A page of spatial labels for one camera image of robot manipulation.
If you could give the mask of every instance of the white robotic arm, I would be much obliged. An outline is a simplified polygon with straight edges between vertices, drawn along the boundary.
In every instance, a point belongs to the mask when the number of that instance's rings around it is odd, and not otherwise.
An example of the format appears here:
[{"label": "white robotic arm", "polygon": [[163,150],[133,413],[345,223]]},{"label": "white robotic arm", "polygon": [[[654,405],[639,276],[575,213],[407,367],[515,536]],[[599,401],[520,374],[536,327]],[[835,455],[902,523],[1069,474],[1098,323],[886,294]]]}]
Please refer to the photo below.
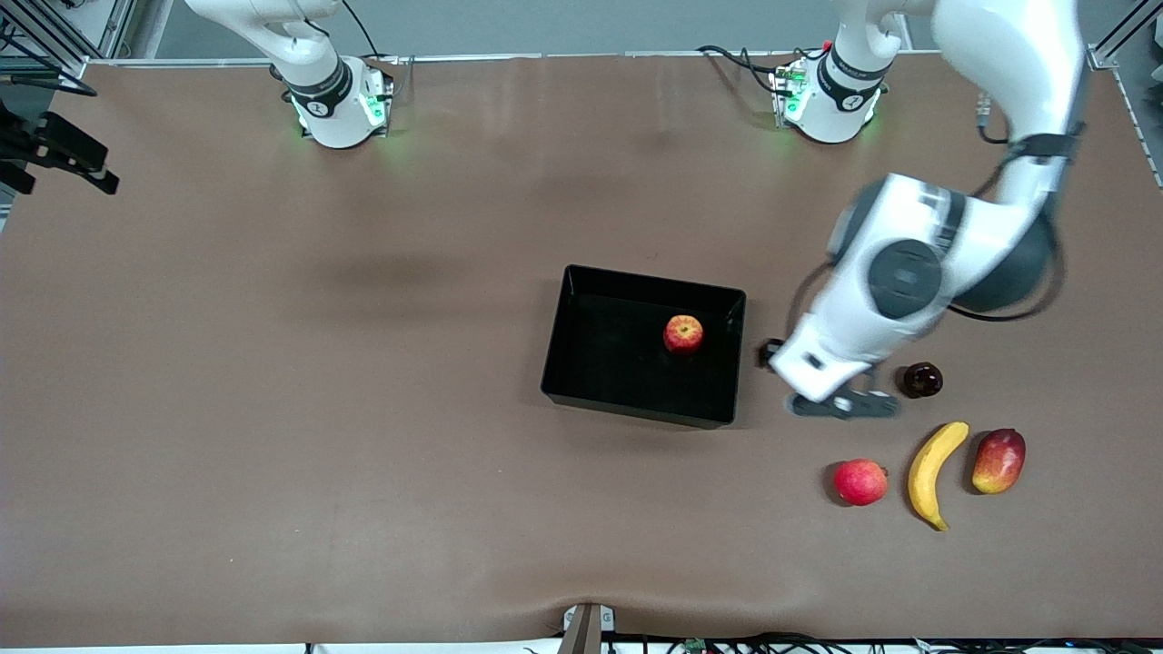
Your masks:
[{"label": "white robotic arm", "polygon": [[304,128],[322,145],[350,148],[385,129],[391,88],[384,73],[340,57],[307,21],[342,8],[342,0],[186,0],[198,15],[238,34],[264,55],[291,91]]},{"label": "white robotic arm", "polygon": [[[927,333],[950,304],[990,311],[1028,296],[1057,247],[1086,76],[1073,0],[936,0],[933,28],[944,58],[1006,109],[998,199],[898,175],[859,194],[828,244],[832,280],[770,358],[813,403]],[[859,50],[844,38],[842,28],[834,51]]]}]

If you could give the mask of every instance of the apple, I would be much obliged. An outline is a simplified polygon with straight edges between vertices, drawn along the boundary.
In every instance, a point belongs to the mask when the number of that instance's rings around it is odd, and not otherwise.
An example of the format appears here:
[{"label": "apple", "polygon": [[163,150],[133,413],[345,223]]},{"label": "apple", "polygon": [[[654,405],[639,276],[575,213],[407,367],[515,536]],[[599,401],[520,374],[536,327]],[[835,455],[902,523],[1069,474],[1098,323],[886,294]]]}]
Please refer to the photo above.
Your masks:
[{"label": "apple", "polygon": [[836,468],[832,483],[844,502],[868,506],[889,492],[889,471],[871,458],[854,458]]},{"label": "apple", "polygon": [[1026,463],[1026,439],[1014,429],[994,429],[977,446],[973,488],[985,495],[1009,490]]},{"label": "apple", "polygon": [[694,354],[702,344],[702,325],[693,315],[676,315],[666,322],[662,342],[672,354]]}]

